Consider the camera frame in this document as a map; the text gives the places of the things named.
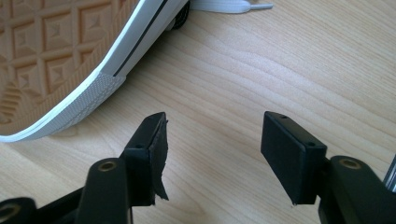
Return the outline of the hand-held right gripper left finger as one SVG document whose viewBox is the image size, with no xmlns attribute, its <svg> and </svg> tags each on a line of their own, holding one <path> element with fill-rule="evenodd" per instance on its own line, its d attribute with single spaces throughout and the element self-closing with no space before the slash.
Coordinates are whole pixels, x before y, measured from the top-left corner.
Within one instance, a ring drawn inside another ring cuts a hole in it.
<svg viewBox="0 0 396 224">
<path fill-rule="evenodd" d="M 167 153 L 166 114 L 152 114 L 141 122 L 120 155 L 127 167 L 131 206 L 154 205 L 156 196 L 168 200 L 162 180 Z"/>
</svg>

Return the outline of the black canvas sneaker white laces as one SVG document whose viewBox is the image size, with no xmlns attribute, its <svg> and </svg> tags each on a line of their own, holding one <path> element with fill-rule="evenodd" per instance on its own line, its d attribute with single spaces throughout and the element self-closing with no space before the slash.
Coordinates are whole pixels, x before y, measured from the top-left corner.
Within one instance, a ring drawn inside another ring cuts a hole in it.
<svg viewBox="0 0 396 224">
<path fill-rule="evenodd" d="M 272 8 L 271 0 L 0 0 L 0 142 L 87 117 L 190 11 Z"/>
</svg>

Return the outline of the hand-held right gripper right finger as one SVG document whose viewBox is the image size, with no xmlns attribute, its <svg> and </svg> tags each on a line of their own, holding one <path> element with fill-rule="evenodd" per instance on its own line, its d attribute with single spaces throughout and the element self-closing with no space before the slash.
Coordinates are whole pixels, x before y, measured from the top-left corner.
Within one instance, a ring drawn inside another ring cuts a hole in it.
<svg viewBox="0 0 396 224">
<path fill-rule="evenodd" d="M 266 111 L 261 153 L 293 204 L 314 204 L 327 147 L 290 117 Z"/>
</svg>

